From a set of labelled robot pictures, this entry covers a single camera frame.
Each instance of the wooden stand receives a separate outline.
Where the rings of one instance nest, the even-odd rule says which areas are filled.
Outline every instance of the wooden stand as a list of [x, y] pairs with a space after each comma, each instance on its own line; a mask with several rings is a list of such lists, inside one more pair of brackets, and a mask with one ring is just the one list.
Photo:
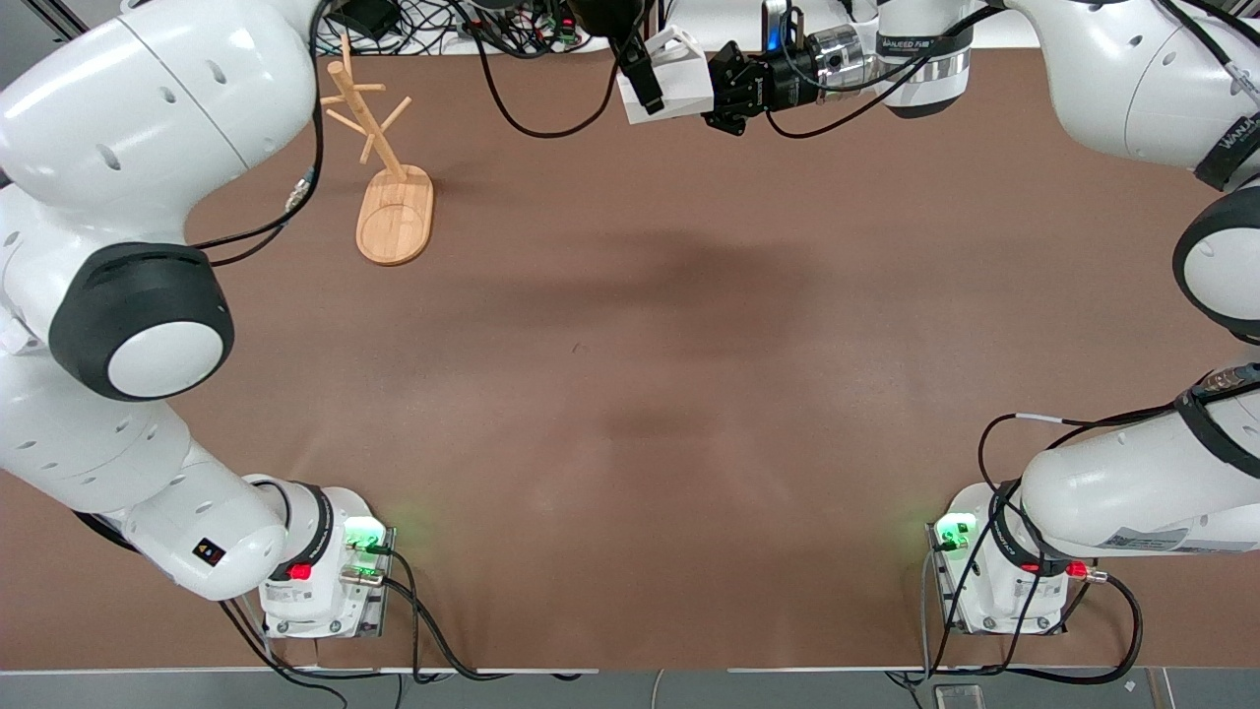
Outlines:
[[367, 141], [359, 155], [359, 164], [368, 164], [375, 150], [386, 169], [377, 173], [363, 195], [355, 242], [359, 251], [374, 263], [397, 266], [406, 263], [428, 244], [433, 228], [433, 181], [425, 170], [398, 161], [393, 147], [386, 140], [386, 130], [411, 105], [407, 96], [378, 123], [372, 110], [363, 101], [364, 91], [384, 91], [383, 83], [354, 83], [350, 69], [349, 38], [341, 35], [341, 60], [331, 62], [328, 73], [336, 83], [340, 96], [320, 98], [320, 105], [345, 103], [355, 120], [328, 108], [329, 117], [363, 135]]

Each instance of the metal cylinder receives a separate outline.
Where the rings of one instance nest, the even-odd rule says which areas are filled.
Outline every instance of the metal cylinder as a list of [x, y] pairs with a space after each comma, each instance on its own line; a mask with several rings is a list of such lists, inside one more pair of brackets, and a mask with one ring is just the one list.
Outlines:
[[[815, 31], [808, 38], [814, 55], [818, 82], [833, 88], [850, 87], [869, 79], [876, 65], [874, 54], [862, 50], [862, 39], [853, 25], [839, 25]], [[838, 101], [858, 91], [819, 91], [818, 102]]]

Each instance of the white circular cap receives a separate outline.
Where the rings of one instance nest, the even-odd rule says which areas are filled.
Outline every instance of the white circular cap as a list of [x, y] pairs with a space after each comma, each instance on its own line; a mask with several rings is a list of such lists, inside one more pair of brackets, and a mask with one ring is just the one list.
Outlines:
[[1226, 228], [1186, 254], [1186, 285], [1203, 305], [1240, 320], [1260, 319], [1260, 229]]
[[204, 380], [223, 356], [223, 339], [202, 322], [163, 322], [131, 335], [110, 359], [110, 384], [140, 399], [170, 397]]

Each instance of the wooden post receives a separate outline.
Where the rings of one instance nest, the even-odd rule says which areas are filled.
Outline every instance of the wooden post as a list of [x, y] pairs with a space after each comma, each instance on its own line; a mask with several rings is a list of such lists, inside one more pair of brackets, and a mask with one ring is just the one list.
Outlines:
[[393, 147], [389, 146], [389, 141], [386, 140], [384, 131], [381, 130], [381, 123], [377, 122], [375, 116], [368, 108], [368, 105], [363, 101], [363, 96], [354, 88], [354, 78], [350, 77], [350, 72], [341, 62], [333, 62], [328, 65], [328, 73], [333, 77], [333, 83], [341, 91], [341, 96], [345, 97], [345, 105], [350, 107], [350, 112], [363, 126], [364, 131], [373, 136], [373, 149], [384, 160], [386, 167], [389, 174], [394, 176], [398, 181], [406, 181], [407, 171], [403, 170], [402, 162], [398, 161], [398, 156], [394, 155]]

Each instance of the bolt hole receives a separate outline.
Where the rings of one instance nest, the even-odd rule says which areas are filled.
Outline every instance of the bolt hole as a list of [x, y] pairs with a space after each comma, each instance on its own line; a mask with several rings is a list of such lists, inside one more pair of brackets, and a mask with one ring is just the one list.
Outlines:
[[218, 64], [215, 64], [214, 62], [207, 59], [205, 60], [205, 65], [210, 67], [210, 74], [214, 76], [214, 81], [217, 83], [227, 83], [228, 82], [228, 77], [223, 73], [223, 69]]
[[105, 160], [105, 165], [107, 167], [110, 167], [111, 170], [115, 170], [115, 171], [118, 171], [118, 170], [122, 169], [122, 162], [118, 161], [118, 156], [113, 154], [113, 150], [110, 150], [105, 145], [101, 145], [100, 142], [97, 142], [96, 144], [96, 151], [101, 154], [101, 159]]

